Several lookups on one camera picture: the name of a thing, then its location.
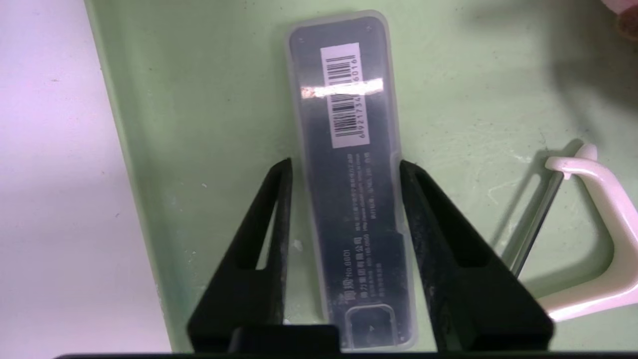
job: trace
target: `barcode number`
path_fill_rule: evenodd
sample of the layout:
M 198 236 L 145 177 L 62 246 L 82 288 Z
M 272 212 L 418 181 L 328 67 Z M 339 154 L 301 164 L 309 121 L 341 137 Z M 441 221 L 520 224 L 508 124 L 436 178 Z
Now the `barcode number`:
M 324 47 L 321 57 L 325 86 L 345 92 L 328 96 L 332 148 L 369 144 L 366 99 L 363 91 L 357 92 L 364 82 L 359 43 Z

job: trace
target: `white plastic clip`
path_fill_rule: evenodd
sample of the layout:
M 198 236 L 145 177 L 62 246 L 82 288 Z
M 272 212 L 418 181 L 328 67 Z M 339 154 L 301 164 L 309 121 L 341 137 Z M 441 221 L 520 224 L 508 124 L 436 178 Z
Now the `white plastic clip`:
M 555 321 L 638 303 L 638 213 L 614 174 L 585 144 L 572 157 L 550 157 L 545 167 L 582 178 L 614 242 L 614 257 L 599 277 L 538 300 Z

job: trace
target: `barcode label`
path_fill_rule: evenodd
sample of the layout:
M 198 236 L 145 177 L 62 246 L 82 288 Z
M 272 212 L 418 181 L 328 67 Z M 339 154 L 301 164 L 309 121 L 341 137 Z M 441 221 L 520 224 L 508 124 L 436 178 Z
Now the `barcode label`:
M 369 144 L 359 43 L 324 47 L 321 61 L 325 86 L 335 89 L 328 96 L 332 148 Z

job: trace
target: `white sticker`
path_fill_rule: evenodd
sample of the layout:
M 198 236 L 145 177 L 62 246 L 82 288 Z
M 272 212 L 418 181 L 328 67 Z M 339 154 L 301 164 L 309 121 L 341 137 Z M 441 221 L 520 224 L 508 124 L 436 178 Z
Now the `white sticker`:
M 332 148 L 370 144 L 359 43 L 321 49 Z

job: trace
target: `white wall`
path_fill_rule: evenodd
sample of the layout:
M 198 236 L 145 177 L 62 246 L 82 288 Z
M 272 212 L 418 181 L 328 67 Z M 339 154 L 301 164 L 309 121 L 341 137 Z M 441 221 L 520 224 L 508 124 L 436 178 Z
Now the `white wall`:
M 169 351 L 81 0 L 0 0 L 0 358 Z

